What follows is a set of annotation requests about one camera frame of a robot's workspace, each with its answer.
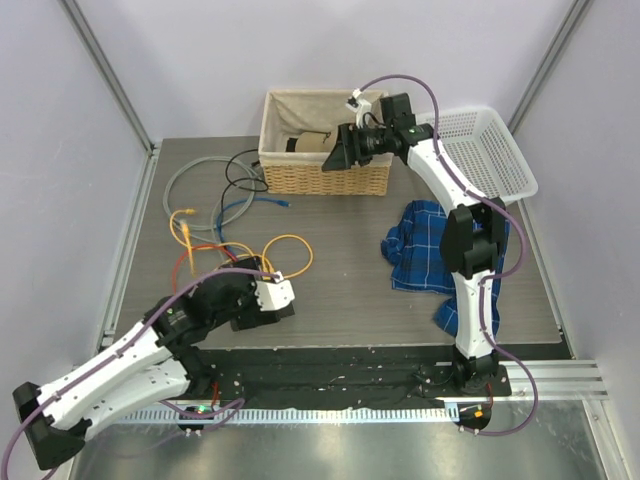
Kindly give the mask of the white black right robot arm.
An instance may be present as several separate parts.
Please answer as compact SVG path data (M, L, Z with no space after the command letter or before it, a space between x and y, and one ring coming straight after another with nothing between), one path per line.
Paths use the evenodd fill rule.
M438 124L418 123L407 94L380 98L382 121L376 126L366 123L372 105L362 91L354 90L346 106L355 118L338 126L322 169L364 167L376 156L392 154L434 194L447 216L439 251L453 276L458 311L451 380L460 393L475 394L498 374L491 290L506 241L504 204L500 199L495 208L484 204L484 194L447 155Z

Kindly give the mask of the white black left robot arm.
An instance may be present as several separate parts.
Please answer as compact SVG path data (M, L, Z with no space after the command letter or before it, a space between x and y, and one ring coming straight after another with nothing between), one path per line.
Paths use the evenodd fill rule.
M216 377L197 343L234 321L256 328L288 309L291 282L279 273L222 268L161 299L126 334L61 378L26 382L13 393L20 425L1 462L26 437L47 475L77 455L86 442L120 418L155 402L205 397Z

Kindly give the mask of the yellow ethernet cable long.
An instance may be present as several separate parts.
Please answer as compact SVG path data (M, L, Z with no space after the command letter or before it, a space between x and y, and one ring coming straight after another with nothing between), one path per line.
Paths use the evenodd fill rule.
M184 237L180 230L180 222L185 221L187 223L187 219L196 213L197 211L194 208L183 208L174 210L169 215L169 233L183 248L183 252L177 258L171 270L170 280L173 290L177 289L180 274L185 266L188 267L188 272L191 275ZM315 260L312 245L303 237L295 234L277 235L259 248L253 248L241 242L221 241L221 228L217 227L217 221L214 221L215 240L213 241L197 241L191 228L190 232L197 274L202 273L203 270L198 268L196 255L204 252L214 252L221 257L219 263L213 266L214 270L230 265L236 260L257 256L261 259L262 265L267 266L267 271L269 272L275 272L285 266L283 275L286 278L295 278L306 273Z

